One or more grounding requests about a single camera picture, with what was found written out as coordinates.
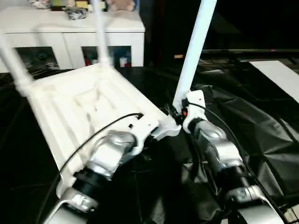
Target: table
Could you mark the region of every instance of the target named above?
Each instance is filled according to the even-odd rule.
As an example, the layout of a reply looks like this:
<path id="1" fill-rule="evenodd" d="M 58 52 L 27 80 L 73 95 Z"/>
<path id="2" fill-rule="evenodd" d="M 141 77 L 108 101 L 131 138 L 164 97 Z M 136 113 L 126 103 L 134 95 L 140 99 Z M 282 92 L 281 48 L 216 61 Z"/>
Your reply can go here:
<path id="1" fill-rule="evenodd" d="M 138 11 L 103 12 L 108 46 L 130 46 L 132 66 L 143 66 L 145 27 Z M 60 69 L 85 66 L 82 47 L 97 46 L 93 14 L 79 21 L 32 7 L 0 11 L 0 30 L 14 48 L 50 47 Z M 0 73 L 7 72 L 0 61 Z"/>

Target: teddy bear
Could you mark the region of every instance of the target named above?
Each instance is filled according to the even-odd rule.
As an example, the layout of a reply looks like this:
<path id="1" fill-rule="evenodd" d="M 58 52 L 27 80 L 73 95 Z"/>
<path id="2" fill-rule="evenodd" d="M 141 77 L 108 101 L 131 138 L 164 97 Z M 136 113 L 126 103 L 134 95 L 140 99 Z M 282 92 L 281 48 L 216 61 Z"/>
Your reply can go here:
<path id="1" fill-rule="evenodd" d="M 132 12 L 135 8 L 134 0 L 106 0 L 112 11 L 127 10 Z"/>

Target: black plastic sheet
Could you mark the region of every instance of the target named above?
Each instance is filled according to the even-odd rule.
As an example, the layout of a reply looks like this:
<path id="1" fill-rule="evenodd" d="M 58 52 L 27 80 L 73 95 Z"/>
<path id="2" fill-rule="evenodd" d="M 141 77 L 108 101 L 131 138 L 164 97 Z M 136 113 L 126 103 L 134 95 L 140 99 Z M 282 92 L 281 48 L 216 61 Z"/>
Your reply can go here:
<path id="1" fill-rule="evenodd" d="M 180 68 L 119 71 L 161 109 L 171 104 Z M 35 78 L 52 74 L 47 71 Z M 57 168 L 27 100 L 7 86 L 10 81 L 2 82 L 0 94 L 1 122 L 5 124 L 1 151 L 14 161 L 9 170 L 12 200 L 8 215 L 11 223 L 35 223 Z M 248 64 L 224 73 L 197 72 L 192 89 L 203 90 L 206 106 L 233 129 L 246 160 L 277 203 L 297 204 L 299 105 Z M 207 117 L 222 127 L 209 114 Z M 223 212 L 217 203 L 220 190 L 200 149 L 181 132 L 122 166 L 89 223 L 216 223 Z M 44 215 L 55 200 L 53 192 Z"/>

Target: black cable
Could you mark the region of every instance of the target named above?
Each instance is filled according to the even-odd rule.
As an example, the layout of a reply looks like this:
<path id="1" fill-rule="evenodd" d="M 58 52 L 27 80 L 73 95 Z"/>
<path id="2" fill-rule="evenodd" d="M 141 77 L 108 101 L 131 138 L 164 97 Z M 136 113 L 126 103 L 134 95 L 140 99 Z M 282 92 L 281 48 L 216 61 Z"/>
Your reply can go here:
<path id="1" fill-rule="evenodd" d="M 281 219 L 283 220 L 283 222 L 285 224 L 288 224 L 288 222 L 287 222 L 284 214 L 280 211 L 279 207 L 276 205 L 276 203 L 273 201 L 273 199 L 268 194 L 268 192 L 266 191 L 266 189 L 263 187 L 263 185 L 261 184 L 261 182 L 259 181 L 259 179 L 256 177 L 256 175 L 254 174 L 254 172 L 252 171 L 252 169 L 250 168 L 250 166 L 247 165 L 246 160 L 245 160 L 245 156 L 244 156 L 243 151 L 242 151 L 243 149 L 241 147 L 241 144 L 239 143 L 239 141 L 238 141 L 237 137 L 235 136 L 234 132 L 226 124 L 226 122 L 221 117 L 219 117 L 217 114 L 215 114 L 213 111 L 211 111 L 210 109 L 207 109 L 207 108 L 205 108 L 205 107 L 203 107 L 203 106 L 201 106 L 199 104 L 194 104 L 194 103 L 189 103 L 189 104 L 197 106 L 197 107 L 200 107 L 204 111 L 206 111 L 209 114 L 213 115 L 215 118 L 217 118 L 226 127 L 226 129 L 229 131 L 229 133 L 231 134 L 232 138 L 234 139 L 234 142 L 235 142 L 237 148 L 239 149 L 240 156 L 243 159 L 243 162 L 244 162 L 244 165 L 245 165 L 246 169 L 249 171 L 249 173 L 251 174 L 251 176 L 253 177 L 253 179 L 257 183 L 257 185 L 260 187 L 260 189 L 262 190 L 262 192 L 265 194 L 265 197 L 269 200 L 269 203 L 273 206 L 273 208 L 279 214 L 279 216 L 281 217 Z"/>
<path id="2" fill-rule="evenodd" d="M 96 133 L 94 133 L 91 137 L 89 137 L 81 146 L 79 146 L 73 153 L 72 155 L 66 160 L 66 162 L 63 164 L 63 166 L 61 167 L 61 169 L 59 170 L 58 174 L 55 176 L 54 178 L 54 181 L 52 182 L 47 194 L 46 194 L 46 197 L 42 203 L 42 206 L 38 212 L 38 216 L 37 216 L 37 220 L 36 220 L 36 223 L 39 224 L 39 220 L 41 218 L 41 215 L 43 213 L 43 210 L 44 210 L 44 207 L 49 199 L 49 196 L 52 192 L 52 190 L 54 189 L 55 185 L 56 185 L 56 182 L 58 181 L 59 177 L 60 177 L 60 174 L 61 172 L 64 170 L 64 168 L 66 167 L 66 165 L 69 163 L 69 161 L 74 157 L 75 154 L 77 154 L 90 140 L 92 140 L 96 135 L 98 135 L 100 132 L 104 131 L 105 129 L 107 129 L 108 127 L 110 127 L 111 125 L 113 125 L 114 123 L 124 119 L 124 118 L 127 118 L 127 117 L 131 117 L 131 116 L 138 116 L 139 118 L 143 116 L 142 113 L 130 113 L 130 114 L 127 114 L 125 116 L 122 116 L 121 118 L 118 118 L 117 120 L 111 122 L 110 124 L 106 125 L 105 127 L 103 127 L 102 129 L 98 130 Z"/>

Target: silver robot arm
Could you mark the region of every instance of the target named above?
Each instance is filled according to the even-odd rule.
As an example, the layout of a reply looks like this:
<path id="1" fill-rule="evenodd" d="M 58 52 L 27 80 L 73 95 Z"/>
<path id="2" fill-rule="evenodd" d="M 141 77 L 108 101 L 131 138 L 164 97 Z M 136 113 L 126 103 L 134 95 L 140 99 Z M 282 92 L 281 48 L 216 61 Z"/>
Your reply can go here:
<path id="1" fill-rule="evenodd" d="M 44 224 L 85 224 L 107 192 L 117 168 L 138 155 L 159 122 L 143 116 L 128 131 L 109 131 L 93 146 L 85 167 L 76 172 L 76 181 L 67 188 Z"/>
<path id="2" fill-rule="evenodd" d="M 227 139 L 221 128 L 206 119 L 203 109 L 189 104 L 200 104 L 201 95 L 201 91 L 187 94 L 185 102 L 188 106 L 183 128 L 193 136 L 199 149 L 203 151 L 217 186 L 224 192 L 224 203 L 230 204 L 231 209 L 240 215 L 238 217 L 242 216 L 242 222 L 238 220 L 238 223 L 283 224 L 278 213 L 246 171 L 237 147 Z"/>

